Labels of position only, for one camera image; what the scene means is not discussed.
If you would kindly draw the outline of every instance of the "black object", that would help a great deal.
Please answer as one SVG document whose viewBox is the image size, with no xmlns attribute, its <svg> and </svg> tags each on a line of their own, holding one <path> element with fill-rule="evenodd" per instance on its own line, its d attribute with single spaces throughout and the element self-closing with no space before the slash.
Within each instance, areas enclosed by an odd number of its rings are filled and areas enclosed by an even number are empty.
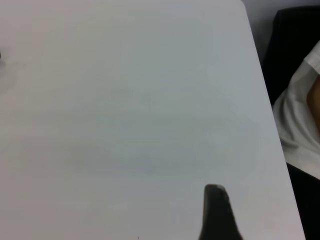
<svg viewBox="0 0 320 240">
<path fill-rule="evenodd" d="M 320 181 L 287 163 L 306 240 L 320 239 Z"/>
<path fill-rule="evenodd" d="M 320 40 L 319 26 L 320 6 L 294 7 L 277 12 L 261 66 L 272 105 Z"/>
<path fill-rule="evenodd" d="M 199 240 L 243 240 L 228 194 L 221 185 L 205 186 L 203 223 Z"/>
</svg>

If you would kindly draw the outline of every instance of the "fabric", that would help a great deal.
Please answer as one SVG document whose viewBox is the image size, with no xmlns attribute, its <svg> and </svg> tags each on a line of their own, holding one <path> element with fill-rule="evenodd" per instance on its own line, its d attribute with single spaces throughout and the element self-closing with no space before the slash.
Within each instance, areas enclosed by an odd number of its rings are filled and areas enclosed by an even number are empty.
<svg viewBox="0 0 320 240">
<path fill-rule="evenodd" d="M 318 74 L 320 41 L 276 100 L 273 114 L 286 162 L 320 179 L 320 135 L 307 105 L 307 94 Z"/>
</svg>

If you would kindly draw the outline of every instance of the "person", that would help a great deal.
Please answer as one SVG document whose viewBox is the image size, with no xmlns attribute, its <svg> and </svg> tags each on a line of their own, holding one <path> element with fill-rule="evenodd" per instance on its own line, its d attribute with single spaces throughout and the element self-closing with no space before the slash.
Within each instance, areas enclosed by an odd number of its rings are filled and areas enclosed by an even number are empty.
<svg viewBox="0 0 320 240">
<path fill-rule="evenodd" d="M 273 105 L 284 157 L 320 179 L 320 41 Z"/>
</svg>

